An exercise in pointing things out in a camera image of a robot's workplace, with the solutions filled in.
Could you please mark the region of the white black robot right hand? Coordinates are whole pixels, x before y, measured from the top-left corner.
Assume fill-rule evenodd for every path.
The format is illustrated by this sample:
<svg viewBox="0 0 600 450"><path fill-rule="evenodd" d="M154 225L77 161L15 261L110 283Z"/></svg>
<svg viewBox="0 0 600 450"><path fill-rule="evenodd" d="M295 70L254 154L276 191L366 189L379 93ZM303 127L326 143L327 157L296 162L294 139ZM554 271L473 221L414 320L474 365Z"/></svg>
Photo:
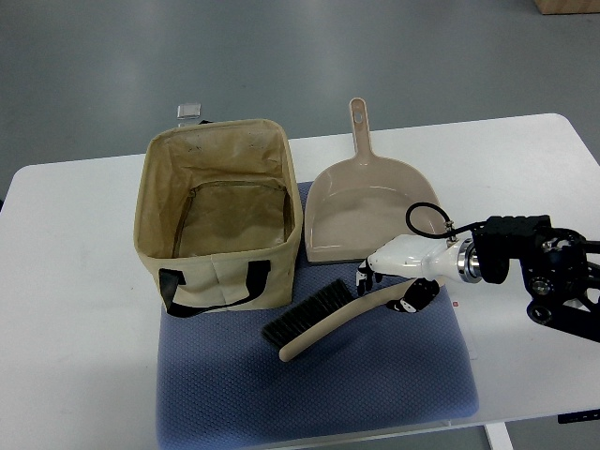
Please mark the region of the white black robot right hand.
<svg viewBox="0 0 600 450"><path fill-rule="evenodd" d="M408 278L407 291L386 306L397 312L416 313L440 292L442 278L477 283L482 279L471 238L448 243L417 235L402 234L369 255L356 272L360 295L385 276Z"/></svg>

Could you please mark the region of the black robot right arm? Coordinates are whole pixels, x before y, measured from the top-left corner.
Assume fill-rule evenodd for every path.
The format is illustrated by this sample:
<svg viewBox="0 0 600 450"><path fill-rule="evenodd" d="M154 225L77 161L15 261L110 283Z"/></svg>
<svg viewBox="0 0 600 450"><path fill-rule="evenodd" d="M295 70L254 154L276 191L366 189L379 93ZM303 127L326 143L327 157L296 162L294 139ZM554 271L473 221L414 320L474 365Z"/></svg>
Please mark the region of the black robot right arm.
<svg viewBox="0 0 600 450"><path fill-rule="evenodd" d="M442 216L444 232L424 232L413 225L412 213L421 207ZM416 235L445 241L440 250L426 257L425 267L435 275L500 285L507 279L510 262L517 260L531 297L527 315L534 323L599 340L599 302L588 296L589 290L599 290L599 265L588 260L589 255L599 253L597 241L554 228L547 215L493 216L456 229L440 206L417 202L409 206L405 219Z"/></svg>

